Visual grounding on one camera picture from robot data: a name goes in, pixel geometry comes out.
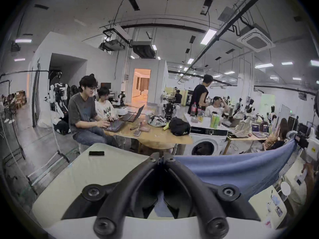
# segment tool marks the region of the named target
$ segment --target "curtain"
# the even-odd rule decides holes
[[[150,79],[149,78],[141,78],[140,85],[139,85],[139,90],[140,91],[148,90],[149,83],[150,83]]]

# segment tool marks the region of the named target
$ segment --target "doorway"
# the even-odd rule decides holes
[[[147,103],[150,77],[150,69],[134,69],[132,103]]]

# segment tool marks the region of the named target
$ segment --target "laptop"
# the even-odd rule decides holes
[[[139,116],[141,115],[141,112],[142,112],[142,110],[144,109],[144,106],[145,106],[145,105],[143,105],[142,107],[140,107],[140,108],[138,109],[138,112],[137,112],[137,114],[135,115],[135,117],[134,117],[134,114],[135,114],[135,113],[127,113],[126,115],[122,116],[122,117],[119,118],[119,119],[120,119],[120,120],[123,120],[123,121],[128,121],[128,122],[134,122],[134,121],[136,121],[136,120],[139,118]]]
[[[110,125],[108,127],[103,127],[103,129],[106,131],[118,132],[124,126],[124,124],[125,121],[115,120],[110,122]]]

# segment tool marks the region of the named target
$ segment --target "sticker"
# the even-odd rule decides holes
[[[276,206],[278,206],[278,205],[280,204],[280,200],[278,199],[277,196],[273,195],[273,196],[271,197],[271,199],[272,199],[272,201],[274,202],[274,204],[275,204]]]
[[[276,211],[276,213],[278,214],[278,216],[281,217],[281,215],[282,215],[283,212],[282,212],[282,210],[279,208],[279,206],[276,207],[275,211]]]

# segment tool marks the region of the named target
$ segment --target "hand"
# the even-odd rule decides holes
[[[100,120],[96,122],[96,126],[98,127],[108,127],[109,125],[110,123],[105,120]]]

